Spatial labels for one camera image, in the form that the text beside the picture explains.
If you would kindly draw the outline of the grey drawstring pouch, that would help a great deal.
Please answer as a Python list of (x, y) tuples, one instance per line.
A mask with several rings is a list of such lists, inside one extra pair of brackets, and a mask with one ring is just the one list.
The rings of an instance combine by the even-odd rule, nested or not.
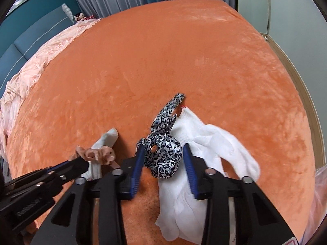
[(118, 131), (115, 128), (104, 133), (101, 138), (89, 149), (84, 150), (82, 158), (89, 162), (88, 170), (81, 175), (87, 181), (102, 177), (101, 167), (106, 165), (113, 169), (120, 168), (116, 162), (113, 145), (118, 140)]

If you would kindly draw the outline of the pink scrunchie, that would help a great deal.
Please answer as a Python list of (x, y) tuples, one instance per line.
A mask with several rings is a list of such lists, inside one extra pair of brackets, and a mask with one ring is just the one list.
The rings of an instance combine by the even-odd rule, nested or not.
[(77, 157), (82, 157), (85, 161), (95, 162), (100, 165), (109, 165), (113, 169), (120, 168), (120, 165), (115, 161), (116, 154), (114, 150), (106, 145), (99, 149), (84, 149), (78, 145), (75, 149), (75, 153), (71, 155), (68, 160), (71, 161)]

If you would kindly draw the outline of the white cotton glove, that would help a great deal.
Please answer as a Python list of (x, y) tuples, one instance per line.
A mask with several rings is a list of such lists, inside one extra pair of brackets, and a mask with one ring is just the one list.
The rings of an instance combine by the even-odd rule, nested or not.
[(210, 189), (205, 169), (225, 175), (222, 160), (239, 178), (260, 177), (260, 167), (245, 146), (230, 132), (204, 124), (188, 107), (177, 117), (171, 135), (181, 144), (182, 160), (176, 173), (159, 179), (160, 214), (155, 224), (168, 242), (178, 238), (201, 244)]

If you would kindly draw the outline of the leopard print scrunchie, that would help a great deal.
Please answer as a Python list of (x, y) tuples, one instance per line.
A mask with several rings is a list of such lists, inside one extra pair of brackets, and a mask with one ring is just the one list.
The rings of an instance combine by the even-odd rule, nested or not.
[(171, 178), (180, 165), (182, 145), (171, 135), (171, 131), (177, 119), (176, 109), (184, 98), (184, 94), (178, 93), (169, 100), (152, 122), (150, 134), (136, 144), (136, 149), (144, 146), (144, 165), (155, 178)]

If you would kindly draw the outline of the pink bed quilt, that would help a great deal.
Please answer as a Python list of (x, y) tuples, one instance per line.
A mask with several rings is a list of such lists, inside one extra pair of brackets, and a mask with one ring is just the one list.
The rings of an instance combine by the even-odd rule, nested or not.
[(49, 63), (74, 39), (94, 26), (99, 19), (87, 19), (70, 26), (44, 43), (5, 86), (1, 97), (1, 157), (7, 160), (7, 140), (15, 126), (18, 112), (31, 89)]

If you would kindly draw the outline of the orange plush bed blanket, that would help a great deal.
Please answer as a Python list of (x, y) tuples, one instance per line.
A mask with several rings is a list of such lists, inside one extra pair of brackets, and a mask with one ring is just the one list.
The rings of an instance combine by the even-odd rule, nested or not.
[(286, 68), (237, 11), (217, 0), (151, 3), (103, 18), (44, 68), (7, 138), (13, 177), (67, 160), (116, 128), (135, 153), (178, 92), (204, 123), (232, 133), (259, 163), (259, 186), (297, 238), (314, 196), (305, 108)]

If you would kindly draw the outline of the blue padded headboard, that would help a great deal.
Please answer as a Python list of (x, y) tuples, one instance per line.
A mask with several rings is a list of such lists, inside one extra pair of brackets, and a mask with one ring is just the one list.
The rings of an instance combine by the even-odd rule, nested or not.
[(7, 82), (48, 40), (75, 24), (70, 8), (64, 3), (31, 25), (1, 55), (1, 94)]

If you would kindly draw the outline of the plush toy by bed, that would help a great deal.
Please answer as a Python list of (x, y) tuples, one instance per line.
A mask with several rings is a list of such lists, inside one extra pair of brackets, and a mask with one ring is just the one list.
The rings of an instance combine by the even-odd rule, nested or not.
[(80, 13), (78, 13), (78, 14), (76, 14), (76, 15), (74, 16), (74, 20), (75, 20), (76, 22), (84, 21), (84, 20), (87, 20), (87, 16), (85, 16), (84, 13), (80, 12)]

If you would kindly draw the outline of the standing floor mirror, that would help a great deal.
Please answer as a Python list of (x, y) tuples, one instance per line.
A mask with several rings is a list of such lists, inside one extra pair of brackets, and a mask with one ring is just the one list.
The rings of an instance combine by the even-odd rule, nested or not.
[(268, 41), (270, 0), (237, 0), (238, 12)]

